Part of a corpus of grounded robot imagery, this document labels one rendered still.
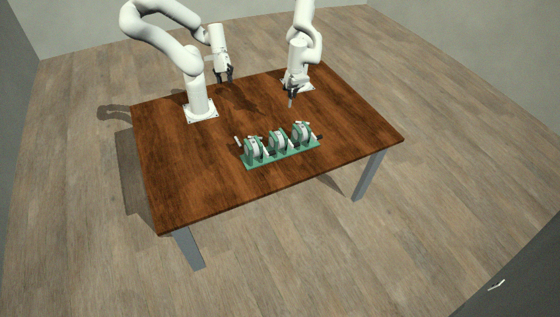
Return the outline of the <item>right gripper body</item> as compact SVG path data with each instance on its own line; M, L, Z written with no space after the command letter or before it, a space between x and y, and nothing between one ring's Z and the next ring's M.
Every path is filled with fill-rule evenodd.
M218 54L218 59L213 60L214 68L216 73L224 73L228 70L227 63L231 65L230 59L227 53Z

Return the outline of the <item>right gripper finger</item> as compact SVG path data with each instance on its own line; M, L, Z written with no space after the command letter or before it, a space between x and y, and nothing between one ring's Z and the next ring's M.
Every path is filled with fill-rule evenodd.
M234 67L231 66L231 65L228 64L228 63L227 63L227 67L228 67L228 70L226 71L226 74L228 75L228 76L227 76L227 79L228 79L228 83L231 83L231 82L233 82L233 81L232 81L232 72L233 72ZM229 68L230 68L230 69L229 69Z
M213 72L215 74L215 76L217 77L217 83L222 83L222 78L221 78L221 73L216 73L215 69L213 68Z

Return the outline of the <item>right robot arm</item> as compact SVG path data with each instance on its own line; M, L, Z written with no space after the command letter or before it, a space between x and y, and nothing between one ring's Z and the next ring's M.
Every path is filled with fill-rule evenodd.
M204 61L218 59L216 54L227 52L223 24L210 24L206 31L200 26L200 17L176 0L129 0L119 15L119 27L126 36L152 45L183 72L190 103L186 108L187 117L204 120L212 116L215 107L207 98L204 63L199 50L193 45L183 47L169 33L141 19L154 13L172 19L187 28L198 42L211 46L213 55L206 55Z

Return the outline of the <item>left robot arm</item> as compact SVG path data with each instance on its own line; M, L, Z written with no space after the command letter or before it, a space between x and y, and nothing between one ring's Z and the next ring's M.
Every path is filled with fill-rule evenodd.
M300 92L310 87L308 64L317 65L320 62L322 35L311 24L315 11L314 0L295 1L293 25L286 35L289 45L287 70L294 73L291 74L294 77L291 78L292 85L303 83L304 86L298 90Z

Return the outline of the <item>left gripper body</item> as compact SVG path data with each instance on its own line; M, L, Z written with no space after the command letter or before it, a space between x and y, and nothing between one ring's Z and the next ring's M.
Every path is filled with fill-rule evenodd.
M285 76L284 76L284 79L283 79L283 85L285 84L286 89L299 88L299 87L303 86L303 83L299 84L299 85L292 85L291 78L294 78L294 77L291 75L291 73L288 70L286 70Z

